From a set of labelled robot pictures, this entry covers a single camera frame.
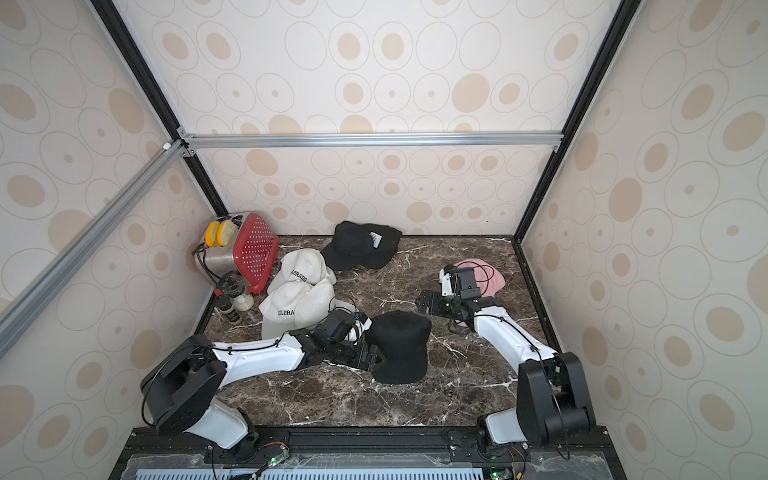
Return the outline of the black cap plain front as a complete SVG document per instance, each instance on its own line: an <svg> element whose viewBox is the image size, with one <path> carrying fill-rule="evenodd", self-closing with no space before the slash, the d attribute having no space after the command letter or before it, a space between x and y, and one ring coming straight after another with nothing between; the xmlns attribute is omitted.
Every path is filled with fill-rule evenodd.
<svg viewBox="0 0 768 480"><path fill-rule="evenodd" d="M382 384L412 384L421 381L428 369L427 342L432 323L413 312L390 311L371 320L366 342L376 346L385 362L372 371Z"/></svg>

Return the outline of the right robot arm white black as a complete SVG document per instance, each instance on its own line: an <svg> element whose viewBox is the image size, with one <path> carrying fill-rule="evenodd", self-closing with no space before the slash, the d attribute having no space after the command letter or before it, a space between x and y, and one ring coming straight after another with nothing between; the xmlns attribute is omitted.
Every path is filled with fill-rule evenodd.
<svg viewBox="0 0 768 480"><path fill-rule="evenodd" d="M581 361L537 340L495 298L484 296L476 281L478 269L475 262L445 266L441 291L423 291L416 300L418 312L466 326L487 340L517 375L516 405L485 418L491 441L568 448L573 436L596 426Z"/></svg>

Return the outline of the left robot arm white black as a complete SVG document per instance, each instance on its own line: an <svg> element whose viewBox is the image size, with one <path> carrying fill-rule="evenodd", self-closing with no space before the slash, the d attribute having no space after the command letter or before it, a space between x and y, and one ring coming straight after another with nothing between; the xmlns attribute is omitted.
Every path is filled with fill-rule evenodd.
<svg viewBox="0 0 768 480"><path fill-rule="evenodd" d="M160 435L193 434L239 460L249 459L259 449L259 434L247 414L217 398L219 390L240 380L323 363L373 372L386 364L386 357L363 338L369 325L360 313L335 309L311 328L273 339L221 343L193 335L140 384L150 425Z"/></svg>

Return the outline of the black cap with white label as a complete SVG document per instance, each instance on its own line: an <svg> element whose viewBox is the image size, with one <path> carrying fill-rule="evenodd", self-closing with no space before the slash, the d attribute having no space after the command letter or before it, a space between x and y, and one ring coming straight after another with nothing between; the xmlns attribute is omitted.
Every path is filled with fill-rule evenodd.
<svg viewBox="0 0 768 480"><path fill-rule="evenodd" d="M379 270L398 253L403 232L386 225L363 224L373 240L373 250L362 261L365 268Z"/></svg>

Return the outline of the pink LA cap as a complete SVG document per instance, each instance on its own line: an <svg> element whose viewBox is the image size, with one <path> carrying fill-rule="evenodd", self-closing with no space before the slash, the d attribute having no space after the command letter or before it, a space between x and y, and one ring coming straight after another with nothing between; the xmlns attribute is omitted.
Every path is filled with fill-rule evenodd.
<svg viewBox="0 0 768 480"><path fill-rule="evenodd" d="M458 263L458 268L471 268L482 297L494 297L501 291L506 281L495 267L481 259L465 259Z"/></svg>

